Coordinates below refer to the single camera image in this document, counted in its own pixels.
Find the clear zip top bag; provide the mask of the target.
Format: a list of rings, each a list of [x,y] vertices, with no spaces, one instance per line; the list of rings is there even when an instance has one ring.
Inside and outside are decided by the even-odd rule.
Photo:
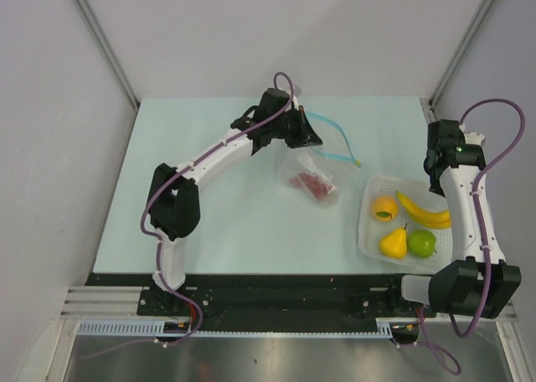
[[[343,128],[334,120],[308,111],[307,120],[322,139],[316,147],[284,148],[276,159],[275,179],[310,202],[321,207],[336,205],[352,172],[362,167],[353,153]],[[329,198],[316,201],[310,194],[290,185],[289,179],[298,173],[314,173],[332,183],[337,190]]]

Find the yellow fake pear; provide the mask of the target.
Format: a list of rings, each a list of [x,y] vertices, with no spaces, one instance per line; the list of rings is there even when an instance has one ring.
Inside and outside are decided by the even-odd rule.
[[[403,259],[407,252],[407,226],[399,227],[385,235],[379,242],[380,252],[387,257]]]

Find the green fake apple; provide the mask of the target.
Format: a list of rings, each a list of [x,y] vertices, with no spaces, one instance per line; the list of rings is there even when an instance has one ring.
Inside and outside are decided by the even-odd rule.
[[[407,240],[411,254],[428,259],[436,252],[436,236],[428,230],[415,230]]]

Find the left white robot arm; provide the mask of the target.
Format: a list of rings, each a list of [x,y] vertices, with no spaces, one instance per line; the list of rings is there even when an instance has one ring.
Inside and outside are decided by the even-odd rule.
[[[180,312],[185,302],[198,307],[179,288],[186,281],[185,241],[201,218],[200,192],[275,139],[290,149],[322,145],[297,98],[271,87],[258,104],[230,124],[220,141],[186,163],[175,167],[162,163],[155,168],[140,228],[143,234],[157,239],[152,279],[160,289],[155,303],[166,314]]]

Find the orange fake fruit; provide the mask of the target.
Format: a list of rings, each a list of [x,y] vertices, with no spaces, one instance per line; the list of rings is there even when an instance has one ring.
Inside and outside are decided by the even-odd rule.
[[[369,212],[373,219],[380,222],[390,222],[399,213],[399,206],[394,197],[381,195],[376,197],[370,207]]]

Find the yellow fake banana bunch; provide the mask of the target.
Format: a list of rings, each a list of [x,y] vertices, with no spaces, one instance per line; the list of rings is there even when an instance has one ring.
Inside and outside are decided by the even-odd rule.
[[[449,210],[432,212],[421,208],[407,195],[401,193],[400,191],[397,191],[395,196],[409,214],[410,218],[418,225],[422,225],[433,230],[444,230],[451,228],[451,217]]]

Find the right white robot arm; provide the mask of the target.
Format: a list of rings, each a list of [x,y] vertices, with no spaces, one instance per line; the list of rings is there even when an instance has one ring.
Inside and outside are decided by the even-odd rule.
[[[433,312],[494,319],[521,284],[521,271],[507,264],[494,233],[483,139],[463,132],[458,121],[428,126],[424,169],[430,191],[447,202],[452,261],[432,276],[403,276],[401,286],[386,295],[396,316],[407,315],[418,302]]]

